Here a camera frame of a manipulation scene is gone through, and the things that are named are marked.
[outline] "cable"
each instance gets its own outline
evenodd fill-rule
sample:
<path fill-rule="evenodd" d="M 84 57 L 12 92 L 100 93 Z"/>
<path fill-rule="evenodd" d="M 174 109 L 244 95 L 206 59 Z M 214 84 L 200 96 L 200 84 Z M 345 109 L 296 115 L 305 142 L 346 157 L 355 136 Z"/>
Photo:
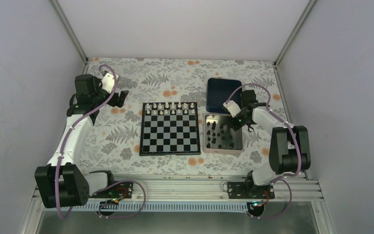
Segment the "cable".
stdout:
<path fill-rule="evenodd" d="M 273 182 L 275 182 L 275 181 L 277 181 L 278 179 L 281 179 L 281 178 L 283 178 L 284 176 L 297 176 L 297 175 L 299 175 L 299 173 L 300 173 L 300 170 L 301 170 L 301 164 L 302 164 L 302 160 L 301 160 L 301 154 L 300 154 L 300 149 L 299 149 L 299 144 L 298 144 L 298 142 L 297 142 L 297 140 L 296 140 L 296 136 L 295 136 L 295 134 L 293 133 L 293 131 L 291 131 L 291 126 L 287 123 L 287 121 L 286 120 L 284 120 L 284 119 L 282 119 L 280 116 L 278 116 L 278 115 L 276 115 L 271 109 L 270 109 L 270 107 L 269 107 L 269 103 L 270 103 L 270 92 L 266 89 L 266 88 L 264 88 L 263 86 L 261 86 L 261 85 L 259 85 L 259 84 L 256 84 L 256 83 L 247 83 L 247 84 L 244 84 L 244 85 L 242 85 L 242 86 L 240 86 L 240 87 L 238 87 L 236 90 L 234 90 L 232 93 L 231 93 L 231 95 L 228 97 L 228 99 L 227 99 L 227 101 L 226 102 L 228 102 L 228 101 L 230 101 L 230 99 L 233 97 L 233 95 L 239 90 L 239 89 L 241 89 L 242 87 L 244 87 L 244 86 L 256 86 L 256 87 L 258 87 L 258 88 L 261 88 L 261 89 L 263 89 L 266 93 L 267 93 L 267 95 L 268 95 L 268 99 L 267 99 L 267 102 L 266 102 L 266 110 L 275 118 L 275 119 L 277 119 L 280 123 L 282 123 L 284 126 L 286 126 L 288 129 L 289 129 L 289 132 L 290 132 L 290 135 L 292 136 L 292 139 L 293 139 L 293 142 L 294 142 L 294 144 L 295 144 L 295 149 L 296 149 L 296 154 L 298 155 L 298 168 L 297 168 L 297 170 L 296 170 L 296 172 L 295 173 L 287 173 L 287 174 L 283 174 L 282 176 L 279 176 L 278 178 L 276 178 L 276 179 L 273 179 L 272 181 L 271 181 L 271 183 L 273 183 Z"/>
<path fill-rule="evenodd" d="M 132 179 L 127 179 L 127 180 L 122 180 L 122 181 L 115 182 L 114 184 L 112 184 L 112 185 L 110 185 L 108 187 L 105 187 L 103 189 L 100 189 L 100 190 L 96 191 L 95 193 L 99 193 L 99 192 L 105 191 L 105 190 L 107 190 L 109 188 L 114 187 L 117 184 L 124 183 L 124 182 L 132 182 L 132 183 L 135 183 L 138 186 L 140 186 L 140 188 L 141 188 L 141 190 L 143 191 L 143 194 L 144 194 L 143 204 L 141 205 L 141 208 L 138 211 L 136 211 L 136 212 L 134 212 L 132 214 L 129 214 L 129 215 L 109 217 L 109 216 L 105 216 L 105 215 L 101 214 L 102 208 L 104 208 L 104 207 L 106 207 L 108 205 L 112 205 L 111 203 L 110 204 L 106 203 L 106 204 L 100 206 L 99 209 L 98 209 L 98 215 L 99 215 L 100 218 L 101 217 L 104 217 L 104 218 L 129 218 L 129 217 L 134 217 L 134 216 L 136 216 L 137 214 L 139 214 L 144 209 L 144 206 L 146 205 L 146 199 L 147 199 L 147 197 L 146 197 L 146 190 L 144 189 L 144 187 L 140 183 L 138 183 L 137 181 L 132 180 Z"/>
<path fill-rule="evenodd" d="M 75 128 L 75 126 L 83 119 L 85 119 L 86 117 L 88 117 L 89 115 L 93 114 L 94 112 L 98 111 L 99 109 L 101 109 L 101 107 L 105 106 L 110 100 L 111 98 L 114 96 L 114 93 L 115 93 L 115 89 L 117 88 L 117 75 L 115 74 L 114 70 L 106 65 L 106 64 L 102 64 L 98 67 L 99 71 L 101 71 L 101 68 L 103 67 L 106 67 L 108 68 L 111 72 L 112 72 L 112 75 L 114 76 L 114 87 L 112 88 L 112 91 L 111 91 L 111 94 L 108 96 L 108 98 L 105 100 L 105 102 L 101 103 L 101 105 L 97 106 L 95 109 L 93 109 L 92 111 L 86 113 L 85 115 L 83 115 L 81 118 L 79 118 L 77 121 L 75 121 L 73 124 L 72 124 L 72 127 L 67 131 L 67 133 L 65 134 L 65 137 L 64 137 L 64 140 L 62 141 L 61 143 L 61 148 L 60 148 L 60 156 L 58 157 L 58 162 L 56 163 L 56 168 L 55 168 L 55 204 L 56 204 L 56 211 L 58 213 L 58 217 L 60 219 L 65 219 L 66 217 L 68 217 L 68 215 L 71 213 L 71 210 L 73 207 L 70 207 L 68 212 L 66 213 L 66 215 L 62 215 L 62 212 L 61 212 L 61 203 L 59 201 L 59 169 L 61 167 L 61 161 L 62 159 L 64 158 L 64 150 L 65 150 L 65 146 L 67 144 L 67 140 L 72 132 L 72 130 Z"/>
<path fill-rule="evenodd" d="M 290 188 L 290 185 L 289 183 L 286 182 L 286 180 L 284 179 L 278 179 L 277 181 L 282 181 L 283 183 L 285 183 L 287 185 L 287 187 L 289 188 L 289 203 L 287 204 L 287 206 L 278 214 L 275 214 L 275 215 L 272 215 L 272 216 L 268 216 L 268 217 L 260 217 L 260 216 L 253 216 L 251 213 L 249 213 L 249 211 L 247 212 L 247 214 L 250 216 L 251 219 L 253 219 L 254 217 L 256 217 L 256 219 L 271 219 L 271 218 L 277 218 L 279 216 L 282 216 L 284 214 L 284 212 L 289 209 L 290 207 L 290 204 L 292 204 L 292 189 Z"/>

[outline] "chessboard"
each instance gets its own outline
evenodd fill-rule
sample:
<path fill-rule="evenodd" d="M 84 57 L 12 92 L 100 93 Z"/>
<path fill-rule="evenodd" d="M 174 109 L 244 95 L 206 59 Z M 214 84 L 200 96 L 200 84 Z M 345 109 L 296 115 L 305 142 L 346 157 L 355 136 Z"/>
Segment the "chessboard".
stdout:
<path fill-rule="evenodd" d="M 140 156 L 199 155 L 196 102 L 143 103 Z"/>

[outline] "metal floor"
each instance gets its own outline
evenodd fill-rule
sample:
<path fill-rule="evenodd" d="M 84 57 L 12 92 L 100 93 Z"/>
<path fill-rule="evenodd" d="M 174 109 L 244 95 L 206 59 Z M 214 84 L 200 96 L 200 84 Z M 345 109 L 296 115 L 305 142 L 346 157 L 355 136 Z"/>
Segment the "metal floor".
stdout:
<path fill-rule="evenodd" d="M 280 212 L 284 202 L 266 205 L 263 216 Z M 317 234 L 312 204 L 293 202 L 283 216 L 251 220 L 240 213 L 142 212 L 134 218 L 101 219 L 94 212 L 73 212 L 60 220 L 53 211 L 44 211 L 38 234 Z"/>

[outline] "gray leaf pattern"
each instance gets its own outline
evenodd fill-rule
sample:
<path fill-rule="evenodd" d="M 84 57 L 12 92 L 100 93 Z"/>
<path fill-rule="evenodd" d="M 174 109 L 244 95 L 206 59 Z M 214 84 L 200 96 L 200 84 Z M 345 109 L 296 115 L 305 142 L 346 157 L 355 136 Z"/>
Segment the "gray leaf pattern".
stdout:
<path fill-rule="evenodd" d="M 143 156 L 140 151 L 143 102 L 195 101 L 199 119 L 206 114 L 206 83 L 209 78 L 233 78 L 255 82 L 272 94 L 271 108 L 285 117 L 273 63 L 243 60 L 190 60 L 167 58 L 91 58 L 88 74 L 101 78 L 101 64 L 108 64 L 120 76 L 117 92 L 129 90 L 122 108 L 100 110 L 84 143 L 79 166 L 86 172 L 111 170 L 128 175 L 245 175 L 268 162 L 270 135 L 258 125 L 255 132 L 243 128 L 241 155 L 206 154 L 196 156 Z M 263 90 L 256 90 L 266 101 Z M 200 138 L 202 125 L 199 125 Z"/>

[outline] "white plastic connector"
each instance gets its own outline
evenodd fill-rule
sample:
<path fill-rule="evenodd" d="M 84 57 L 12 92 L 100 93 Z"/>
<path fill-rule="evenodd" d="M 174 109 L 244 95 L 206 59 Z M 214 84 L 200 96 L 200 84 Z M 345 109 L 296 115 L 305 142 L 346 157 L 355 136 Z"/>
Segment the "white plastic connector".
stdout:
<path fill-rule="evenodd" d="M 102 89 L 107 91 L 109 94 L 112 92 L 114 87 L 114 76 L 111 73 L 105 74 L 104 78 L 101 80 L 102 82 Z"/>
<path fill-rule="evenodd" d="M 232 100 L 223 103 L 223 106 L 230 112 L 232 117 L 235 117 L 241 111 L 239 105 Z"/>

